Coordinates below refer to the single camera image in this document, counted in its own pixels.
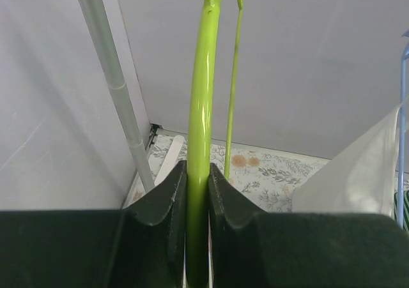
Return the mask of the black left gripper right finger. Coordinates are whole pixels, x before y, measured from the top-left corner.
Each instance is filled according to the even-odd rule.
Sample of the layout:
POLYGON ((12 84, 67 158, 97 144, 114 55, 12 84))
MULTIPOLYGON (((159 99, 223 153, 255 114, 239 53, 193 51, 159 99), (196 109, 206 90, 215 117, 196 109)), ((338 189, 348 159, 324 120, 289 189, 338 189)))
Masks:
POLYGON ((269 213, 208 180, 214 287, 407 287, 408 235, 358 213, 269 213))

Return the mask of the lime green hanger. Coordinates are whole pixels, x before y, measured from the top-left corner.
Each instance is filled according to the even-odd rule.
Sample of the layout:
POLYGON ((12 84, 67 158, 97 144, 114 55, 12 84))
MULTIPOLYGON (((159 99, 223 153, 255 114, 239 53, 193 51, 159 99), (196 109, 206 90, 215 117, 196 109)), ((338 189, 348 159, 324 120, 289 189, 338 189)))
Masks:
POLYGON ((203 0, 197 34, 187 143, 185 274, 188 287, 208 287, 208 179, 213 80, 222 0, 203 0))

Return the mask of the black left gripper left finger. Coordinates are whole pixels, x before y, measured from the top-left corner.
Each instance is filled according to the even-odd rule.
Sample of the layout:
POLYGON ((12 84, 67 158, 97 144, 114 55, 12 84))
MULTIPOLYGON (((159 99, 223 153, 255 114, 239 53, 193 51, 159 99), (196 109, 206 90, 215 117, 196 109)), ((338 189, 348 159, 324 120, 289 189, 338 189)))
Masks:
POLYGON ((124 209, 3 211, 2 287, 181 287, 187 164, 124 209))

